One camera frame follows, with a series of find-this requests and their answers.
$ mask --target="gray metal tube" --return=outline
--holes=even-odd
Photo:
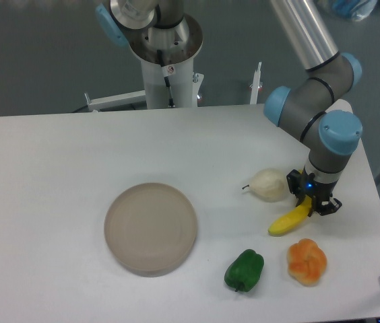
[[[156,24],[157,28],[170,28],[183,20],[183,0],[160,0],[158,6],[160,8],[161,17]]]
[[[270,0],[305,69],[331,59],[338,48],[313,0]]]

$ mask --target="round plate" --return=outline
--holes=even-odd
[[[117,259],[139,275],[165,275],[186,259],[196,238],[193,206],[179,190],[147,183],[129,188],[110,206],[106,243]]]

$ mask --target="gray floor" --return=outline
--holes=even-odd
[[[23,9],[10,5],[26,2]],[[85,104],[85,91],[99,98],[142,89],[139,63],[102,33],[95,2],[62,0],[45,9],[42,0],[1,1],[0,116],[66,113]],[[205,74],[204,106],[248,103],[247,83],[259,61],[265,85],[260,103],[274,88],[296,87],[305,79],[267,0],[186,0],[185,8],[204,33],[195,59],[195,70]],[[380,167],[380,6],[359,23],[323,18],[338,47],[363,65],[361,83],[345,99],[362,120],[362,140],[375,172]]]

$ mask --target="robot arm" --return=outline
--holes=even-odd
[[[277,127],[310,148],[302,174],[287,179],[298,198],[312,198],[321,215],[336,212],[341,202],[332,191],[362,134],[359,119],[343,111],[325,111],[360,79],[359,62],[340,54],[311,0],[271,0],[280,22],[309,78],[297,89],[279,87],[264,113]]]
[[[274,90],[265,103],[264,114],[310,148],[303,172],[293,170],[287,176],[289,189],[298,198],[298,204],[309,196],[313,202],[309,215],[313,211],[321,215],[334,213],[341,202],[333,198],[332,191],[358,145],[362,125],[349,112],[325,111],[358,82],[362,70],[352,55],[340,54],[313,0],[270,2],[309,78],[297,89]],[[172,78],[176,75],[169,81],[167,74],[158,73],[158,78],[164,77],[166,87],[165,83],[152,87],[146,78],[153,79],[155,72],[145,70],[152,65],[160,70],[160,66],[175,64],[172,70],[179,74],[180,66],[189,61],[193,68],[202,34],[197,22],[183,13],[183,1],[110,0],[110,15],[141,60],[147,105],[154,106],[157,102],[164,105],[168,88],[169,102],[174,92],[177,107],[191,106],[188,71],[175,85]]]

